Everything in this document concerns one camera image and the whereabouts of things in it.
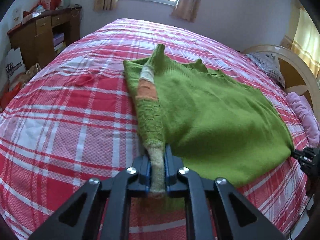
drawer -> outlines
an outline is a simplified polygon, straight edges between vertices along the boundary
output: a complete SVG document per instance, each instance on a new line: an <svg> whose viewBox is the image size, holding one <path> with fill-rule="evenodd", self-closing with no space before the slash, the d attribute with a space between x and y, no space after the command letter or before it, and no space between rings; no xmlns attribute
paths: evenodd
<svg viewBox="0 0 320 240"><path fill-rule="evenodd" d="M52 27L68 22L69 20L70 20L70 14L68 13L52 16Z"/></svg>
<svg viewBox="0 0 320 240"><path fill-rule="evenodd" d="M37 35L50 29L51 29L51 16L47 16L36 21Z"/></svg>

pillow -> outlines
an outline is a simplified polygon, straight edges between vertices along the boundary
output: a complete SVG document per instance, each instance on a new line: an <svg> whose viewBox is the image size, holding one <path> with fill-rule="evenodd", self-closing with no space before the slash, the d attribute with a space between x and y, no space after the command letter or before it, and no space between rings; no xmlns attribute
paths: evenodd
<svg viewBox="0 0 320 240"><path fill-rule="evenodd" d="M247 54L247 56L253 60L253 62L256 63L268 77L285 89L284 78L280 72L279 64L277 64L278 58L273 56L271 52L253 52Z"/></svg>
<svg viewBox="0 0 320 240"><path fill-rule="evenodd" d="M310 147L317 148L320 142L320 129L308 101L303 96L299 97L295 92L287 94L286 99L299 118L306 132Z"/></svg>

bed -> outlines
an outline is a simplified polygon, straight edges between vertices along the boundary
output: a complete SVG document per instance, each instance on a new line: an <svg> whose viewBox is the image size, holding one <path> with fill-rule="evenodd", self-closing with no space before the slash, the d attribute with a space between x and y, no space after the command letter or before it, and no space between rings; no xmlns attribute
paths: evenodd
<svg viewBox="0 0 320 240"><path fill-rule="evenodd" d="M201 58L259 88L286 123L297 149L305 131L282 91L247 56L187 30L119 19L67 47L0 116L0 213L27 239L91 177L114 177L139 154L137 119L123 75L125 59L149 56L157 44L187 63ZM305 204L306 176L292 158L239 188L281 232ZM159 213L133 201L130 239L186 239L184 212Z"/></svg>

knitted fabric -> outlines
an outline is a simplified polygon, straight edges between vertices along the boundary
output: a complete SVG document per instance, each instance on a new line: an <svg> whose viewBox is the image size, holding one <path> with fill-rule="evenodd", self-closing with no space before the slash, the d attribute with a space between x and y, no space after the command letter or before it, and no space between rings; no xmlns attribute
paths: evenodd
<svg viewBox="0 0 320 240"><path fill-rule="evenodd" d="M164 189L165 143L200 176L225 177L236 187L290 156L291 135L260 90L207 69L200 59L177 63L164 54L164 48L159 44L150 58L124 61L138 133L151 159L152 191ZM149 74L144 78L140 75L146 67ZM154 91L139 95L142 80L150 82Z"/></svg>

pink pillow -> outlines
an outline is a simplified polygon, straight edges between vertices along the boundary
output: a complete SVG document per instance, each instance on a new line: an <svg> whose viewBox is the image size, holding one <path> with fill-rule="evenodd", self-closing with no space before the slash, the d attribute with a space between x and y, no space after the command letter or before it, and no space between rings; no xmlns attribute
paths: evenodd
<svg viewBox="0 0 320 240"><path fill-rule="evenodd" d="M286 99L299 118L312 148L317 148L320 142L319 124L313 115L312 108L304 96L299 97L297 93L287 94Z"/></svg>

